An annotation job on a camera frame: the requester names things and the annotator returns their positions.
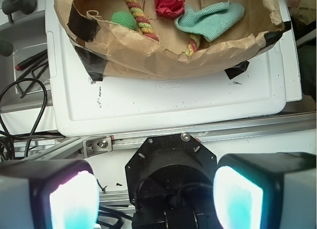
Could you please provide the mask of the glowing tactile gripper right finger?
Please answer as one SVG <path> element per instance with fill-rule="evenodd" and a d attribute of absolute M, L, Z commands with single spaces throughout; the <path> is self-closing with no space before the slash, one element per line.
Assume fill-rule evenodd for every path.
<path fill-rule="evenodd" d="M 314 154 L 226 154 L 213 179 L 213 200 L 224 229 L 314 229 Z"/>

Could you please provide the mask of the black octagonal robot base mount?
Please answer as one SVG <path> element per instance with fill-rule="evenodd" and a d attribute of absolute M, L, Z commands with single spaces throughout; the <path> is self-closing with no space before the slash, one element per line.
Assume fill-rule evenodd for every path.
<path fill-rule="evenodd" d="M 218 229 L 214 153 L 172 135 L 144 142 L 125 166 L 134 229 Z"/>

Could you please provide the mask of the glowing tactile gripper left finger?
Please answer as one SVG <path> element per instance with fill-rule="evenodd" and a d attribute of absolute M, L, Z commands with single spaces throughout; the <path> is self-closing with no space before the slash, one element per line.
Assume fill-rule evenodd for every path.
<path fill-rule="evenodd" d="M 13 160 L 0 164 L 2 229 L 93 229 L 99 186 L 85 160 Z"/>

